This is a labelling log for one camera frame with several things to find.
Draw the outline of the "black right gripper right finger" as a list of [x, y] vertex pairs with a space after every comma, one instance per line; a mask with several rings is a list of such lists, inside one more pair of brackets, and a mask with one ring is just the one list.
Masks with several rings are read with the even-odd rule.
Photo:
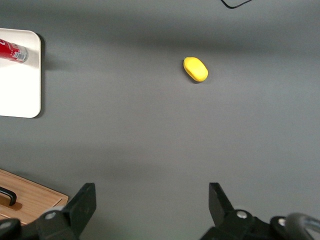
[[269, 223], [246, 210], [235, 209], [217, 182], [209, 183], [208, 208], [214, 226], [202, 240], [286, 240], [288, 234], [279, 223], [283, 216], [274, 216]]

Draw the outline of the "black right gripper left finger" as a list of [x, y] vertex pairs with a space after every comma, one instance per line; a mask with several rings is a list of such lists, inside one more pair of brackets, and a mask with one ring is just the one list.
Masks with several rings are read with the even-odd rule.
[[85, 183], [61, 209], [49, 209], [21, 225], [18, 218], [0, 221], [2, 240], [78, 240], [97, 207], [94, 183]]

